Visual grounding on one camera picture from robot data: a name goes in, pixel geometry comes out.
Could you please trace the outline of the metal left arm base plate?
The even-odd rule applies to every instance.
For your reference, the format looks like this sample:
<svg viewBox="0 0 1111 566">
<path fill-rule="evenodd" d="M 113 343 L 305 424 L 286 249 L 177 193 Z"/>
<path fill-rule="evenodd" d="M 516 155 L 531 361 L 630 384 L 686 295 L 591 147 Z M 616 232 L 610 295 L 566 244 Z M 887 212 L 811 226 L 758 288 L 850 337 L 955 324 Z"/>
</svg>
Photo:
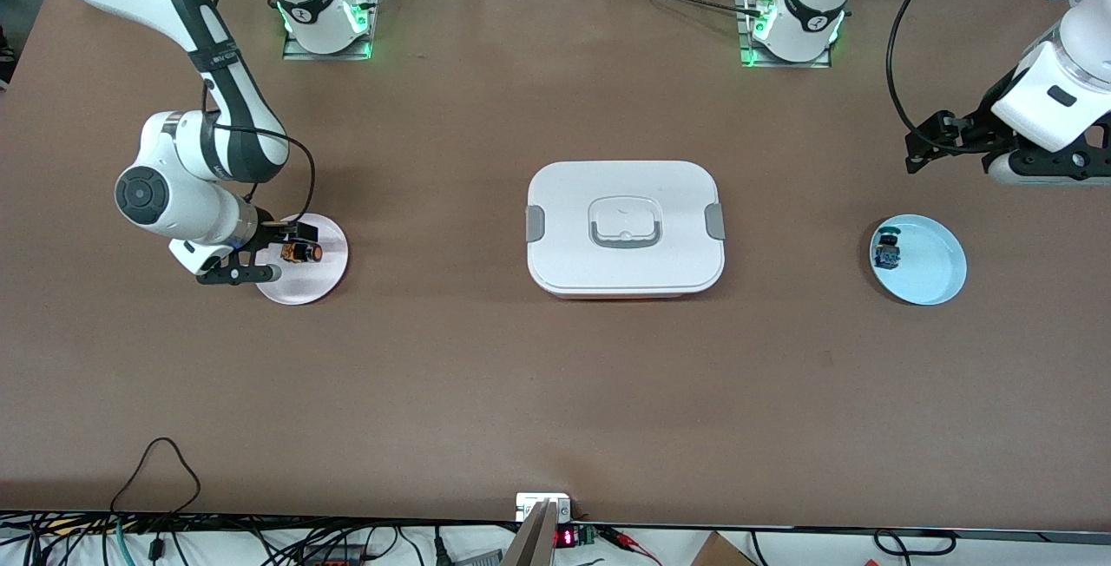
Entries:
<svg viewBox="0 0 1111 566">
<path fill-rule="evenodd" d="M 778 58 L 773 54 L 764 43 L 758 43 L 754 39 L 755 29 L 758 27 L 765 27 L 765 21 L 759 20 L 754 16 L 748 16 L 745 12 L 739 11 L 737 13 L 738 23 L 738 34 L 739 34 L 739 47 L 740 47 L 740 61 L 748 68 L 805 68 L 805 69 L 825 69 L 830 68 L 832 44 L 828 43 L 825 51 L 823 51 L 818 58 L 810 61 L 787 61 L 785 59 Z"/>
</svg>

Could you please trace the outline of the blue push-button switch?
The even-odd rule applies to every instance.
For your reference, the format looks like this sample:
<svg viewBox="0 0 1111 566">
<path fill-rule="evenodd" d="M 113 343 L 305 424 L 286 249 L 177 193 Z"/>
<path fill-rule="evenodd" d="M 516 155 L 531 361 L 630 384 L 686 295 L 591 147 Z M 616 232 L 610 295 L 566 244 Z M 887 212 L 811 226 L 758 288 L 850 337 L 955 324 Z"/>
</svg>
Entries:
<svg viewBox="0 0 1111 566">
<path fill-rule="evenodd" d="M 894 226 L 881 227 L 875 232 L 872 261 L 877 269 L 893 270 L 901 262 L 899 237 L 901 229 Z"/>
</svg>

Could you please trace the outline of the light blue round plate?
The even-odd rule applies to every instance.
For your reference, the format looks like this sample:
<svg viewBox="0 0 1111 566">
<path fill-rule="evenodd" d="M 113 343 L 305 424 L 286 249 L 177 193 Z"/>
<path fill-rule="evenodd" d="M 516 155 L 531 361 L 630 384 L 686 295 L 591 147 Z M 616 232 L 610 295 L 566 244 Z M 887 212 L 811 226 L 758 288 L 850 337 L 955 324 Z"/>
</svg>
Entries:
<svg viewBox="0 0 1111 566">
<path fill-rule="evenodd" d="M 901 262 L 893 270 L 877 269 L 872 261 L 875 232 L 885 226 L 901 229 Z M 920 214 L 893 215 L 878 225 L 871 237 L 868 261 L 885 292 L 915 306 L 937 306 L 952 300 L 967 281 L 967 256 L 955 234 Z"/>
</svg>

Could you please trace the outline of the brown cardboard piece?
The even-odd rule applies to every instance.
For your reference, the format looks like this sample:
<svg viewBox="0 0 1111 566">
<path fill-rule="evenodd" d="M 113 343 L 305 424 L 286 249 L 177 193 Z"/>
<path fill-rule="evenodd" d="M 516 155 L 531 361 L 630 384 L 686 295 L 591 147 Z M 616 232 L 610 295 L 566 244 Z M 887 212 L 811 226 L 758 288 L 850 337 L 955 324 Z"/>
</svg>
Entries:
<svg viewBox="0 0 1111 566">
<path fill-rule="evenodd" d="M 760 566 L 734 543 L 718 532 L 710 532 L 690 562 L 690 566 Z"/>
</svg>

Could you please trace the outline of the grey metal bar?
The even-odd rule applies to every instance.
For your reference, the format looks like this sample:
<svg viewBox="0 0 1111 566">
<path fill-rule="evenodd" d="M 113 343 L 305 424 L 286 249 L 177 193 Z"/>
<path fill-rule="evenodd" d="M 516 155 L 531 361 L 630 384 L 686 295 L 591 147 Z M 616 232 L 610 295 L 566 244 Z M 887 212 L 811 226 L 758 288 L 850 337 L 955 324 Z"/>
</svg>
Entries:
<svg viewBox="0 0 1111 566">
<path fill-rule="evenodd" d="M 559 514 L 558 500 L 536 502 L 499 566 L 551 566 Z"/>
</svg>

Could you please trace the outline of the red test leads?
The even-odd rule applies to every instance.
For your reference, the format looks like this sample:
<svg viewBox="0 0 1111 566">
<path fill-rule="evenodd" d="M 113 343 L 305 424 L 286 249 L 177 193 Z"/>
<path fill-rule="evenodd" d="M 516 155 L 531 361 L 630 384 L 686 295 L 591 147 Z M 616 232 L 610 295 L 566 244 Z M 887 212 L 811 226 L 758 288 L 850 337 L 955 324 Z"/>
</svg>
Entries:
<svg viewBox="0 0 1111 566">
<path fill-rule="evenodd" d="M 628 534 L 615 530 L 615 528 L 595 525 L 595 535 L 598 535 L 599 538 L 602 538 L 603 542 L 611 543 L 611 545 L 615 546 L 617 549 L 643 556 L 647 559 L 650 559 L 650 562 L 654 562 L 655 566 L 664 566 L 659 558 L 655 558 L 654 554 L 644 549 L 644 547 L 642 547 Z"/>
</svg>

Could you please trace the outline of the white lunch box grey latches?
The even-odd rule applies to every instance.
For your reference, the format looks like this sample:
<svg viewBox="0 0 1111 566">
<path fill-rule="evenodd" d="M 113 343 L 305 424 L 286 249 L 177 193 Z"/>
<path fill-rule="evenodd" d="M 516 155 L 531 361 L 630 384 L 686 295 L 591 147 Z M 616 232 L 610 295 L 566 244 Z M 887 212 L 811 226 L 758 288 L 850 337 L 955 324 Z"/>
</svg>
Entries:
<svg viewBox="0 0 1111 566">
<path fill-rule="evenodd" d="M 559 161 L 528 187 L 526 249 L 556 297 L 681 297 L 725 272 L 725 214 L 714 178 L 690 161 Z"/>
</svg>

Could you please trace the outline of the white socket box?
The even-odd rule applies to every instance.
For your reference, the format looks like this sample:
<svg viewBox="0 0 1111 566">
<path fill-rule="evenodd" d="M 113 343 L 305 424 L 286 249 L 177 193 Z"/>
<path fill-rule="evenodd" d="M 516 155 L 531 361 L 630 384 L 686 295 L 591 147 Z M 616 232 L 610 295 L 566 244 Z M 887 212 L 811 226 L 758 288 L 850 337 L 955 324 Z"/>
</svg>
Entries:
<svg viewBox="0 0 1111 566">
<path fill-rule="evenodd" d="M 532 508 L 553 502 L 558 505 L 558 523 L 563 525 L 572 520 L 572 499 L 565 491 L 517 491 L 516 494 L 516 520 L 523 523 Z"/>
</svg>

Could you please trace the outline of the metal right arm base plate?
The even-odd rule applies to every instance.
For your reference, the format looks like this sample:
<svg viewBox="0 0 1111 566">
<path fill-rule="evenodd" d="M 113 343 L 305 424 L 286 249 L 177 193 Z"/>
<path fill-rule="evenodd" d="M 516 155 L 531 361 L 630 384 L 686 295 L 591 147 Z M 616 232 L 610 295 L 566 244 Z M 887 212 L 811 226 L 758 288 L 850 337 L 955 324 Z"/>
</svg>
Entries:
<svg viewBox="0 0 1111 566">
<path fill-rule="evenodd" d="M 283 43 L 282 59 L 301 61 L 370 60 L 373 52 L 378 0 L 359 1 L 360 3 L 358 4 L 357 10 L 348 11 L 348 13 L 346 13 L 349 19 L 354 21 L 356 28 L 361 30 L 361 33 L 357 34 L 352 43 L 346 44 L 343 49 L 337 52 L 313 53 L 306 50 L 302 44 L 298 43 L 293 33 L 289 29 L 286 29 L 286 42 Z"/>
</svg>

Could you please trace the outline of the pink round plate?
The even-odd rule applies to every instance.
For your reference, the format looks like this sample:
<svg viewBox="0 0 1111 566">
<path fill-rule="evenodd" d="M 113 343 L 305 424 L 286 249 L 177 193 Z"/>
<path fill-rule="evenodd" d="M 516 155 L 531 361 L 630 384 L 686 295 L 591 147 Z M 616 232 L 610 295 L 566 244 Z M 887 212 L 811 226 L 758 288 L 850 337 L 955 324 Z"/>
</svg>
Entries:
<svg viewBox="0 0 1111 566">
<path fill-rule="evenodd" d="M 321 214 L 306 214 L 301 219 L 319 230 L 322 261 L 277 266 L 281 270 L 277 281 L 258 284 L 267 299 L 286 306 L 306 305 L 326 297 L 344 278 L 350 259 L 344 230 L 336 221 Z"/>
</svg>

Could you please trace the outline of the black power strip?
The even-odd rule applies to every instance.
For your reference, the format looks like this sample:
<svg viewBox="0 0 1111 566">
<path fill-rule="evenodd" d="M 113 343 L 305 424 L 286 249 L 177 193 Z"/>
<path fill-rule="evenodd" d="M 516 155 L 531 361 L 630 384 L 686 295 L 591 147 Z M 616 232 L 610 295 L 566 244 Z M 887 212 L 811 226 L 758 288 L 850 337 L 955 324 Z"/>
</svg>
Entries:
<svg viewBox="0 0 1111 566">
<path fill-rule="evenodd" d="M 298 566 L 364 566 L 366 549 L 356 543 L 310 543 L 297 558 Z"/>
</svg>

